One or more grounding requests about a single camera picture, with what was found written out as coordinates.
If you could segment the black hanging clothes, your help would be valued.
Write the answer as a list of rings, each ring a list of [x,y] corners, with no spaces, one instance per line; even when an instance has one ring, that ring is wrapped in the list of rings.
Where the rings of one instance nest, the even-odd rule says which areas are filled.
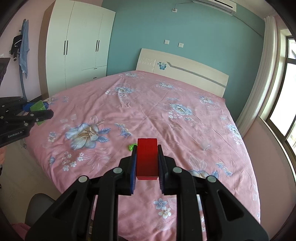
[[[22,35],[15,36],[13,39],[13,43],[11,45],[10,54],[13,55],[13,60],[16,61],[17,54],[20,52],[21,44],[22,44]]]

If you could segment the grey stool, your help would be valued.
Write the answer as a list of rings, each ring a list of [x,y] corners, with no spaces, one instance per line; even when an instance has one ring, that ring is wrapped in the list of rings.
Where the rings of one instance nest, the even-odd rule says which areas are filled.
[[[29,202],[25,217],[25,224],[32,227],[54,202],[55,200],[47,194],[35,194]]]

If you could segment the clear plastic cup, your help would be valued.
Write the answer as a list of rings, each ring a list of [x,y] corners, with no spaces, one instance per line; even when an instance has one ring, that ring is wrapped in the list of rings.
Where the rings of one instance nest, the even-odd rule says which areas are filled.
[[[201,140],[200,146],[204,151],[211,147],[210,143],[207,140]]]

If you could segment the white curtain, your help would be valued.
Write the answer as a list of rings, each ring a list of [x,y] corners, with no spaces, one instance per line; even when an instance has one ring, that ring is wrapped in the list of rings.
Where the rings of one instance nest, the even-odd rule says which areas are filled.
[[[265,19],[263,50],[250,96],[236,121],[244,137],[257,117],[267,120],[280,90],[287,52],[286,38],[290,30],[279,15]]]

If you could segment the window with frame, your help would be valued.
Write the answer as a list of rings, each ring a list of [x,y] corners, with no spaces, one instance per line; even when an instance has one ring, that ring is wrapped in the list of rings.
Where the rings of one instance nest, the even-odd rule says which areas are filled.
[[[278,43],[274,77],[261,117],[295,159],[295,39],[282,29]]]

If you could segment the red toy block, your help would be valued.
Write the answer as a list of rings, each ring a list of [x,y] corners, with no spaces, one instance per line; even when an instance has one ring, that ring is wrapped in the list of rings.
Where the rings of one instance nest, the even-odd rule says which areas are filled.
[[[137,142],[136,176],[138,180],[157,180],[158,142],[155,138],[139,138]]]

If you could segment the pink floral bed sheet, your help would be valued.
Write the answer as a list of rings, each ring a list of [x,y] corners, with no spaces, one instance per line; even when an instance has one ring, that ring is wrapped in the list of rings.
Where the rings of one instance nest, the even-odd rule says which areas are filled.
[[[27,149],[56,188],[102,176],[139,148],[140,171],[155,174],[157,147],[193,176],[217,178],[260,220],[253,166],[225,100],[184,82],[123,72],[47,99],[54,115],[34,126]]]

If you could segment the cream wooden headboard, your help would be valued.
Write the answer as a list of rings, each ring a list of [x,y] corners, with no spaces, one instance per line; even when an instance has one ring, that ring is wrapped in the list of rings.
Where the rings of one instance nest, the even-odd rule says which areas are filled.
[[[142,48],[137,71],[175,79],[223,97],[229,76],[205,64],[178,55]]]

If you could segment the small green wrapper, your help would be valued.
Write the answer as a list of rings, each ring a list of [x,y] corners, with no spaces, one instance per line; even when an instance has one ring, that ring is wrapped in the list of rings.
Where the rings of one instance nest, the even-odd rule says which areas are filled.
[[[134,146],[137,146],[137,143],[134,143],[134,144],[129,145],[129,146],[128,146],[128,150],[132,152]]]

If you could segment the white wardrobe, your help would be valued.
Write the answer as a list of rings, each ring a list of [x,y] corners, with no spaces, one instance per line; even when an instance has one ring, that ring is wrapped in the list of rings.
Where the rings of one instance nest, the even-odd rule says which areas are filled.
[[[54,1],[44,12],[39,36],[41,95],[106,76],[115,12],[80,1]]]

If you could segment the green toy block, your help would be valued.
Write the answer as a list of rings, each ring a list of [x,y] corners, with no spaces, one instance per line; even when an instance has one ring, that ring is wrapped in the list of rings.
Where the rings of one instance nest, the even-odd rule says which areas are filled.
[[[37,125],[40,126],[44,121],[45,121],[45,117],[43,116],[36,116],[36,112],[40,112],[40,111],[44,111],[47,110],[45,107],[45,104],[43,103],[43,101],[38,101],[36,103],[34,103],[31,107],[30,107],[30,113],[29,116],[30,117],[35,117],[38,119],[37,121]]]

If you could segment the white air conditioner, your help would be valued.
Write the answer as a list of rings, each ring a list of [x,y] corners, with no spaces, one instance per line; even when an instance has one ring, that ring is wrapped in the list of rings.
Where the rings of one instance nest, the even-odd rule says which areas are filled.
[[[237,12],[236,3],[230,0],[196,0],[192,2],[210,6],[212,8],[218,9],[232,16],[234,16]]]

